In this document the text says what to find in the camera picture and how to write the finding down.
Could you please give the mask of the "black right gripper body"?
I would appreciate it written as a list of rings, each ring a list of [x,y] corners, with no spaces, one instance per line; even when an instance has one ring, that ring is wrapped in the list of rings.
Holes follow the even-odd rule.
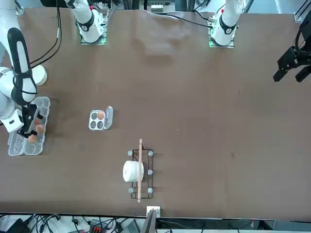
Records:
[[[31,105],[27,104],[26,106],[22,107],[22,118],[24,126],[21,129],[22,133],[26,133],[29,130],[29,127],[32,122],[32,116],[31,116]]]

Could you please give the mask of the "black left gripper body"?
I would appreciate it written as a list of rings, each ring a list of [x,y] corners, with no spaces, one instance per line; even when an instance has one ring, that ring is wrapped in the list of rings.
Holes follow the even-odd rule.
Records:
[[[303,47],[300,47],[298,43],[301,35],[305,41]],[[305,17],[300,24],[294,41],[294,51],[302,58],[307,59],[311,56],[311,17]]]

